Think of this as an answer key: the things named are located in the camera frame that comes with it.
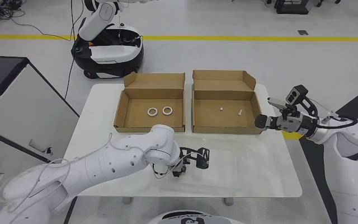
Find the white table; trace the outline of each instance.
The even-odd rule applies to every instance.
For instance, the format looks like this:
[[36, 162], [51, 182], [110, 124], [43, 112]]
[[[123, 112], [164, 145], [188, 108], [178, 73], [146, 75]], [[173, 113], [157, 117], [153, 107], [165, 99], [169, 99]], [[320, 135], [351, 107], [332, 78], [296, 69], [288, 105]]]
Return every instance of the white table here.
[[[65, 154], [72, 160], [112, 140], [128, 136], [113, 127], [123, 84], [96, 84], [88, 96]], [[257, 85], [263, 114], [274, 116], [267, 90]], [[191, 132], [191, 85], [185, 85], [186, 132], [177, 133], [181, 147], [210, 149], [207, 170], [187, 166], [180, 178], [169, 174], [161, 181], [146, 169], [121, 179], [93, 186], [80, 195], [121, 197], [299, 197], [302, 189], [282, 133], [267, 130], [260, 135], [197, 134]]]

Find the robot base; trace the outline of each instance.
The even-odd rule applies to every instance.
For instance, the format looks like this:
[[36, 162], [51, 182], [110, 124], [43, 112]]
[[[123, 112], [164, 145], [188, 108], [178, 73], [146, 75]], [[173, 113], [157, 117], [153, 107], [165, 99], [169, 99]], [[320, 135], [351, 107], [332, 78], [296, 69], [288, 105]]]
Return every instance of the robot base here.
[[119, 78], [138, 72], [144, 48], [140, 35], [133, 27], [109, 24], [91, 41], [78, 35], [76, 47], [73, 45], [71, 53], [87, 78]]

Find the robot logo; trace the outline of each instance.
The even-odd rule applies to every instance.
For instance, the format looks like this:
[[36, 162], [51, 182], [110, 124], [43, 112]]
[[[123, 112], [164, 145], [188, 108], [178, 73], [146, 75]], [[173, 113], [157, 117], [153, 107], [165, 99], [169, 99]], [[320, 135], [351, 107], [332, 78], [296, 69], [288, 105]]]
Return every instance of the robot logo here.
[[192, 218], [183, 218], [181, 220], [181, 224], [205, 224], [204, 220], [202, 218], [196, 218], [196, 220], [193, 220]]

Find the yellow floor line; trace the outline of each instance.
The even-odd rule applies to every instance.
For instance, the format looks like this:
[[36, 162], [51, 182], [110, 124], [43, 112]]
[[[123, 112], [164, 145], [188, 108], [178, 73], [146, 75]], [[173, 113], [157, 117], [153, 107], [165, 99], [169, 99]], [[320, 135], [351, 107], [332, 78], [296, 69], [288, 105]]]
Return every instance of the yellow floor line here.
[[[59, 35], [70, 39], [69, 35]], [[61, 40], [56, 36], [38, 34], [0, 34], [0, 39]], [[348, 36], [143, 36], [144, 40], [226, 40], [226, 41], [306, 41], [306, 42], [358, 42], [358, 37]]]
[[282, 131], [282, 134], [284, 135], [285, 139], [300, 139], [303, 136], [299, 133], [288, 133], [284, 131]]

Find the table leg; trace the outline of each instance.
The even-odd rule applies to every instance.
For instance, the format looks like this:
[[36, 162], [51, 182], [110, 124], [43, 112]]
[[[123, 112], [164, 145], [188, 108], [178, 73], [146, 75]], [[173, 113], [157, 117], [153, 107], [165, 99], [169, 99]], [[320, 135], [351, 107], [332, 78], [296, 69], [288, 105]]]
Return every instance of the table leg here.
[[123, 197], [123, 204], [130, 204], [133, 201], [133, 197]]
[[226, 206], [232, 206], [234, 204], [234, 199], [233, 198], [223, 198], [223, 203]]

